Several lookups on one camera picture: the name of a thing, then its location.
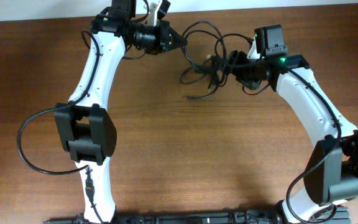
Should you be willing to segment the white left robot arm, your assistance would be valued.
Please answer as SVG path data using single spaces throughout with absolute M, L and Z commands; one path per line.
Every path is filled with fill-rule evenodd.
M 135 1 L 113 1 L 98 14 L 85 34 L 91 37 L 80 82 L 67 104 L 57 104 L 55 122 L 64 151 L 80 173 L 85 211 L 67 223 L 112 223 L 116 204 L 111 193 L 109 162 L 117 141 L 107 112 L 114 74 L 131 47 L 158 55 L 187 45 L 165 21 L 169 1 L 147 4 L 143 23 Z

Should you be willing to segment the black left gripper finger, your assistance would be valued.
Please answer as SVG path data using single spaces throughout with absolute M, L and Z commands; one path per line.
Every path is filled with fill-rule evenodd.
M 180 49 L 182 47 L 186 47 L 187 45 L 188 45 L 187 40 L 175 39 L 169 42 L 169 50 Z
M 172 44 L 186 44 L 187 40 L 175 31 L 172 27 L 170 28 L 170 39 Z

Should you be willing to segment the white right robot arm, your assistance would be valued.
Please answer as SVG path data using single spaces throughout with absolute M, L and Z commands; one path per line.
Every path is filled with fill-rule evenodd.
M 247 223 L 349 223 L 344 204 L 358 198 L 358 128 L 333 105 L 318 85 L 309 63 L 290 55 L 281 25 L 257 28 L 248 52 L 233 51 L 224 71 L 244 93 L 256 95 L 261 83 L 292 108 L 313 145 L 305 170 L 271 210 L 248 210 Z

